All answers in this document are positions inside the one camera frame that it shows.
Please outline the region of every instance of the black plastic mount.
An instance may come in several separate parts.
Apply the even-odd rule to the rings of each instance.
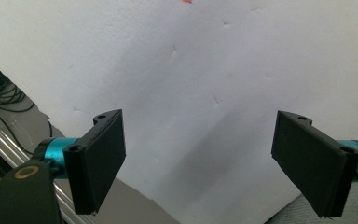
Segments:
[[[63,150],[77,214],[98,212],[126,157],[121,110],[94,118],[94,126]]]
[[[272,157],[319,217],[340,217],[356,173],[358,151],[311,124],[303,116],[278,111]]]

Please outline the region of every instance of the white wall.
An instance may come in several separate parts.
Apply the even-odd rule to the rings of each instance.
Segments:
[[[358,1],[0,1],[0,68],[79,136],[123,108],[119,177],[182,223],[262,223],[298,191],[278,109],[358,138]]]

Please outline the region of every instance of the metal rod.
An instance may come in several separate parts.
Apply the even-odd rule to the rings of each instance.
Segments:
[[[30,158],[0,129],[0,156],[10,164],[17,167]],[[96,224],[91,216],[79,216],[75,213],[74,203],[65,191],[54,183],[57,199],[63,219],[69,224]]]

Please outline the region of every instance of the black cable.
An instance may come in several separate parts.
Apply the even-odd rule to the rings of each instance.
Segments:
[[[50,118],[48,117],[48,129],[50,130],[50,137],[53,137],[53,127],[50,123]]]
[[[34,108],[34,103],[32,103],[28,108],[26,109],[22,109],[22,110],[11,110],[11,109],[6,109],[0,106],[1,110],[5,110],[7,112],[13,112],[13,113],[22,113],[22,112],[27,112],[30,111],[32,108]]]
[[[11,131],[11,129],[8,127],[7,123],[1,118],[0,116],[0,120],[2,121],[2,123],[5,125],[5,127],[7,128],[7,130],[10,132],[11,136],[13,136],[14,141],[16,142],[16,144],[19,146],[19,148],[23,151],[26,152],[30,155],[33,155],[32,152],[28,151],[27,149],[25,149],[22,144],[20,143],[20,141],[17,139],[16,135]]]

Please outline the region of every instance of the gray surface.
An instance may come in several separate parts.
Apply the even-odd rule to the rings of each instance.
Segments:
[[[353,182],[342,217],[319,218],[304,196],[299,196],[266,224],[358,223],[358,182]]]
[[[21,109],[30,104],[29,99],[10,109]],[[40,141],[49,137],[47,116],[39,112],[37,107],[26,113],[10,113],[0,110],[0,116],[9,128],[16,134],[21,144],[28,150],[34,151]],[[0,127],[8,135],[7,129],[0,122]],[[53,127],[53,135],[62,136],[61,132]],[[57,182],[70,194],[67,180]],[[147,199],[133,188],[115,180],[108,193],[99,214],[94,218],[100,224],[177,224],[155,202]]]

